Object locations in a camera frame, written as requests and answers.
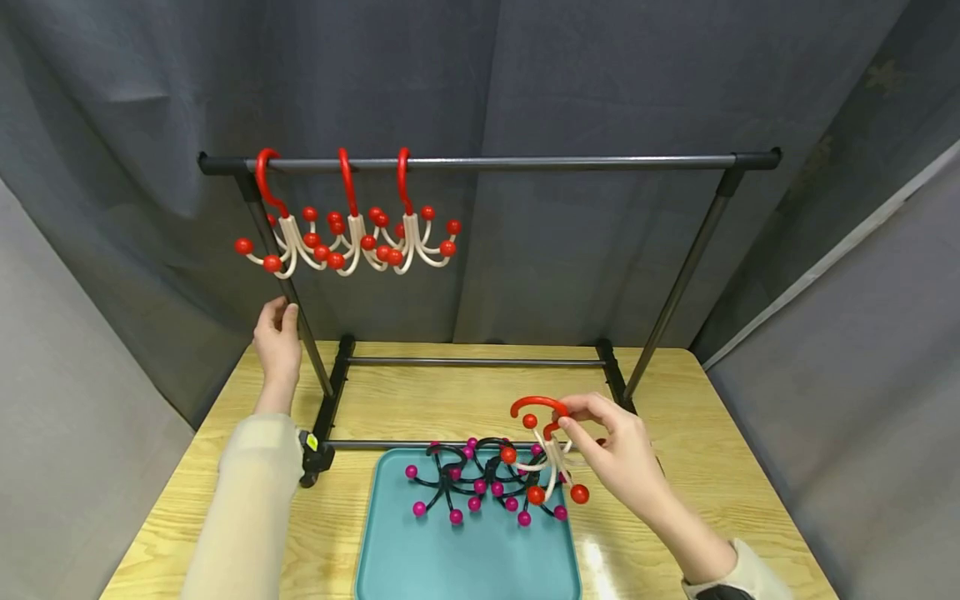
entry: hand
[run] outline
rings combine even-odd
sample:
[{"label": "hand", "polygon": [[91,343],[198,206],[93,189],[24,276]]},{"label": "hand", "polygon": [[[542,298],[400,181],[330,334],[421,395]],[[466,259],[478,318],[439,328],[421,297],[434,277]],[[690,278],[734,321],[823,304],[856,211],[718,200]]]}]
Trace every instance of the hand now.
[{"label": "hand", "polygon": [[[565,396],[560,402],[569,409],[570,417],[562,417],[558,423],[600,482],[636,516],[649,522],[669,504],[672,493],[643,421],[596,393]],[[602,424],[609,432],[607,441],[598,444],[579,420]]]},{"label": "hand", "polygon": [[283,297],[263,305],[253,330],[253,347],[263,367],[263,387],[293,389],[300,379],[300,339],[297,337],[296,304]]}]

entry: metal rod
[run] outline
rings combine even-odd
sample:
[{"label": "metal rod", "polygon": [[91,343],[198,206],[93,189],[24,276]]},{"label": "metal rod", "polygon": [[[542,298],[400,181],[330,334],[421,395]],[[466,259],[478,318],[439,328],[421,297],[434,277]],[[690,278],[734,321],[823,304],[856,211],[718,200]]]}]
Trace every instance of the metal rod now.
[{"label": "metal rod", "polygon": [[[255,158],[207,156],[198,162],[206,175],[239,175],[252,172]],[[410,171],[660,171],[731,169],[769,170],[780,164],[780,149],[768,152],[724,155],[673,156],[473,156],[453,158],[416,158],[407,162]],[[396,158],[354,158],[353,171],[390,171]],[[274,158],[269,163],[279,173],[339,173],[337,158]]]},{"label": "metal rod", "polygon": [[[390,450],[393,448],[426,448],[431,445],[433,442],[428,442],[426,440],[414,441],[414,440],[330,440],[327,442],[331,447],[338,450]],[[521,450],[529,449],[530,446],[536,444],[537,442],[510,442],[514,447],[520,448]],[[457,442],[441,442],[444,445],[464,445],[466,441],[460,440]]]},{"label": "metal rod", "polygon": [[700,258],[707,250],[710,237],[713,235],[713,232],[716,231],[717,224],[720,223],[720,218],[723,216],[723,211],[727,207],[727,202],[733,196],[736,187],[742,179],[743,171],[738,169],[725,171],[723,178],[720,179],[720,184],[717,185],[716,195],[713,196],[713,202],[710,203],[710,208],[707,209],[707,216],[704,217],[704,221],[700,224],[700,229],[697,231],[696,237],[693,238],[693,244],[690,245],[690,250],[686,253],[684,264],[677,274],[677,279],[673,283],[673,288],[670,289],[670,294],[667,296],[663,308],[660,310],[660,315],[657,317],[657,322],[654,323],[654,328],[650,332],[647,343],[643,345],[643,352],[640,353],[640,358],[636,361],[634,372],[630,375],[630,381],[627,382],[627,389],[623,394],[625,401],[633,401],[636,384],[640,382],[643,372],[646,371],[647,365],[650,364],[650,359],[653,358],[654,350],[657,349],[657,345],[660,343],[663,331],[670,323],[670,318],[673,317],[677,305],[680,304],[680,298],[684,295],[686,285],[693,278],[693,272],[696,271]]},{"label": "metal rod", "polygon": [[414,365],[420,367],[603,367],[602,360],[561,360],[539,358],[415,358],[407,356],[351,356],[354,367],[373,365]]},{"label": "metal rod", "polygon": [[603,373],[607,377],[607,386],[610,388],[610,397],[619,406],[625,408],[633,414],[636,414],[636,407],[632,398],[624,397],[623,391],[627,389],[623,382],[623,373],[620,371],[620,364],[613,353],[613,344],[607,338],[597,340],[594,345],[597,356],[603,359]]},{"label": "metal rod", "polygon": [[[240,193],[243,194],[247,208],[253,216],[253,222],[257,231],[260,233],[260,239],[263,240],[269,254],[280,256],[283,252],[276,244],[274,230],[270,227],[270,221],[267,219],[267,210],[263,206],[260,197],[260,190],[256,187],[256,181],[253,175],[236,176],[237,185],[240,187]],[[326,376],[324,361],[320,357],[320,351],[317,349],[317,341],[313,337],[313,331],[310,330],[310,323],[306,320],[306,310],[300,302],[300,296],[297,295],[297,288],[294,287],[292,279],[277,279],[280,284],[280,290],[288,302],[293,302],[300,307],[300,316],[298,324],[300,326],[300,338],[306,346],[306,353],[310,357],[310,363],[313,365],[313,371],[320,380],[320,387],[324,391],[324,396],[333,396],[333,386],[330,384],[329,377]]]}]

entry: teal tray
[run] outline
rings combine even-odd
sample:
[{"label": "teal tray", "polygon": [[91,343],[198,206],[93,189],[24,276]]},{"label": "teal tray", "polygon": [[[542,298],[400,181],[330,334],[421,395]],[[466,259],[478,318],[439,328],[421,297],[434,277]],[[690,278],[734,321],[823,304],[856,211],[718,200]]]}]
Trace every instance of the teal tray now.
[{"label": "teal tray", "polygon": [[[481,462],[495,450],[481,450]],[[526,462],[529,453],[519,452]],[[449,455],[442,456],[449,460]],[[573,549],[569,521],[560,521],[531,506],[529,527],[516,522],[490,492],[478,513],[467,508],[469,496],[452,494],[455,508],[464,513],[462,525],[452,525],[441,497],[420,518],[414,502],[429,502],[435,490],[406,478],[407,465],[416,465],[420,478],[437,481],[437,468],[423,449],[390,450],[380,458],[373,475],[367,526],[354,584],[359,600],[578,600],[580,571]],[[497,474],[507,476],[506,468]],[[468,463],[463,476],[480,476]],[[565,490],[556,490],[549,508],[564,504]]]}]

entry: red hook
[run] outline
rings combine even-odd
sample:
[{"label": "red hook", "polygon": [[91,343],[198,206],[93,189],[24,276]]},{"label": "red hook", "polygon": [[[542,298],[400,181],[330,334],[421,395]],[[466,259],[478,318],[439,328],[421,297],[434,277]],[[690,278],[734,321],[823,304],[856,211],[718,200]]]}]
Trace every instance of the red hook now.
[{"label": "red hook", "polygon": [[396,160],[396,187],[400,191],[400,199],[407,209],[407,215],[414,213],[414,204],[407,196],[407,158],[410,157],[409,148],[400,148],[400,157]]},{"label": "red hook", "polygon": [[275,206],[280,211],[280,218],[286,219],[290,216],[287,205],[283,203],[283,200],[271,194],[270,187],[267,185],[267,163],[271,158],[280,158],[280,154],[273,148],[261,150],[260,154],[256,156],[256,170],[253,174],[256,176],[256,186],[260,188],[260,196],[263,196],[264,202]]},{"label": "red hook", "polygon": [[[553,410],[557,411],[558,418],[570,416],[570,412],[566,409],[565,404],[558,402],[552,397],[546,397],[546,396],[522,397],[521,399],[514,402],[514,404],[510,407],[510,416],[516,419],[520,414],[520,409],[523,408],[524,406],[529,406],[530,404],[539,404],[541,406],[549,406]],[[527,421],[526,417],[528,416],[524,416],[523,418],[524,422]],[[534,427],[537,426],[536,419],[533,419],[532,423],[534,424]],[[557,422],[556,421],[551,422],[546,427],[543,427],[543,438],[549,442],[550,439],[553,437],[553,432],[557,431],[558,429],[560,429],[560,426],[557,424]]]},{"label": "red hook", "polygon": [[353,174],[350,172],[350,161],[347,157],[347,149],[340,149],[340,174],[344,178],[344,188],[347,190],[347,204],[350,205],[350,215],[357,216],[357,195],[353,191]]}]

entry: hanging hook organizer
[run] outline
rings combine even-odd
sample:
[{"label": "hanging hook organizer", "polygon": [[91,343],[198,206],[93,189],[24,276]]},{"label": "hanging hook organizer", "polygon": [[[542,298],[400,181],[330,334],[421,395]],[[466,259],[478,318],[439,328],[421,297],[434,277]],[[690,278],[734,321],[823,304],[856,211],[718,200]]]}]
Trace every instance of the hanging hook organizer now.
[{"label": "hanging hook organizer", "polygon": [[[356,271],[360,257],[379,272],[387,271],[390,267],[398,275],[405,274],[413,263],[414,256],[431,267],[443,267],[450,261],[457,247],[454,243],[462,229],[460,221],[451,219],[446,222],[446,232],[449,239],[443,240],[437,248],[428,246],[430,233],[436,212],[431,206],[420,209],[420,216],[414,210],[414,205],[407,195],[407,160],[410,150],[401,148],[396,163],[396,187],[400,201],[403,203],[404,214],[400,223],[394,227],[394,237],[391,237],[387,228],[390,226],[390,217],[378,206],[374,206],[367,213],[373,225],[373,233],[367,233],[367,225],[363,215],[357,209],[356,193],[353,189],[353,174],[350,170],[347,150],[340,149],[340,172],[344,180],[344,189],[347,193],[349,215],[347,222],[336,210],[326,215],[326,222],[333,234],[333,243],[325,245],[317,233],[317,220],[320,213],[313,206],[303,209],[303,220],[309,224],[309,231],[300,234],[297,219],[290,214],[287,205],[274,196],[267,184],[267,166],[272,158],[280,158],[280,154],[272,148],[264,148],[256,157],[254,175],[256,185],[260,190],[263,201],[276,208],[279,218],[268,214],[270,226],[274,230],[276,243],[282,254],[267,254],[263,258],[253,255],[253,242],[241,237],[233,247],[246,256],[250,262],[261,265],[268,273],[279,279],[289,278],[297,269],[297,263],[302,260],[312,269],[323,271],[327,267],[340,276],[350,276]],[[420,219],[425,222],[423,234],[420,234]],[[378,244],[380,236],[384,243]]]}]

